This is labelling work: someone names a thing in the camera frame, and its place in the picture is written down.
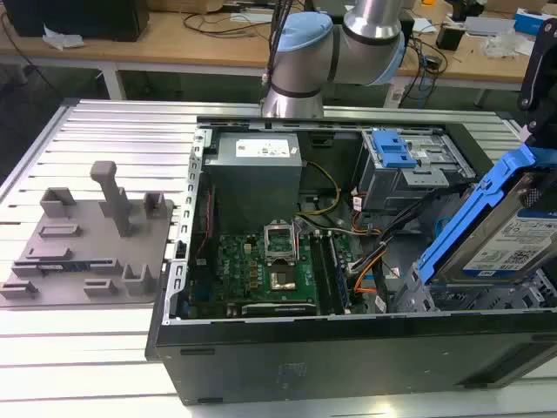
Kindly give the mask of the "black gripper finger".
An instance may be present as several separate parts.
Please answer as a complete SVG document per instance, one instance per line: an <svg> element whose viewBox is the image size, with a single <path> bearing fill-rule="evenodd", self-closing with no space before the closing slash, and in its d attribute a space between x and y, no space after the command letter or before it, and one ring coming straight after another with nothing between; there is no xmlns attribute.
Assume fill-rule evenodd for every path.
<svg viewBox="0 0 557 418"><path fill-rule="evenodd" d="M526 113L526 143L556 146L556 19L540 27L518 98Z"/></svg>

